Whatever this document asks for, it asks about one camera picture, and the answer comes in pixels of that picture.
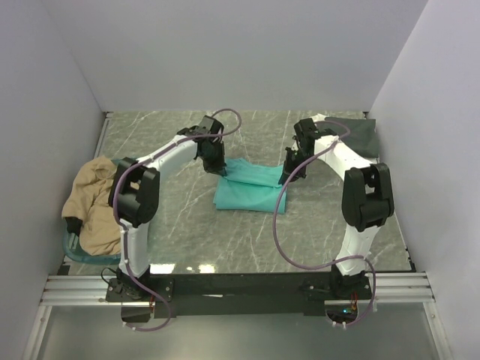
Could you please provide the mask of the teal t shirt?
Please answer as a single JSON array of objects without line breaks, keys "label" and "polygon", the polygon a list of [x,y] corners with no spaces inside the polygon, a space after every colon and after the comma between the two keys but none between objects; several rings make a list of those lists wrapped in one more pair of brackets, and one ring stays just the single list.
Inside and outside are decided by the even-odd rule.
[{"label": "teal t shirt", "polygon": [[244,158],[225,162],[226,175],[219,178],[213,199],[216,209],[273,213],[283,167],[256,165]]}]

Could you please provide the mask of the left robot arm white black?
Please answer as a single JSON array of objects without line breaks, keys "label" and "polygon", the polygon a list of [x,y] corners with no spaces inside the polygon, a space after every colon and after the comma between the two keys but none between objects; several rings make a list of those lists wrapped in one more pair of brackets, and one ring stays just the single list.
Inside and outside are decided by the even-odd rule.
[{"label": "left robot arm white black", "polygon": [[227,174],[224,125],[206,115],[193,127],[181,129],[166,145],[139,158],[125,157],[117,166],[109,195],[121,233],[121,260],[117,278],[132,301],[145,299],[150,289],[149,224],[160,202],[161,182],[182,165],[200,159],[206,173]]}]

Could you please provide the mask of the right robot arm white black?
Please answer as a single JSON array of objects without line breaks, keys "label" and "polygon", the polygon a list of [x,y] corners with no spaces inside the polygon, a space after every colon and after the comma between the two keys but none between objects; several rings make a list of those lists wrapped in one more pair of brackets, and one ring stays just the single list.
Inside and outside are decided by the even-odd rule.
[{"label": "right robot arm white black", "polygon": [[[365,285],[367,256],[376,234],[395,211],[389,168],[362,157],[344,143],[350,129],[326,118],[315,122],[304,118],[294,125],[295,147],[286,148],[279,179],[282,186],[274,207],[272,230],[280,255],[298,269],[330,268],[329,290],[337,299],[346,299]],[[343,181],[341,211],[346,221],[342,246],[336,259],[325,265],[295,263],[281,249],[277,234],[277,213],[290,182],[306,177],[306,167],[320,159]]]}]

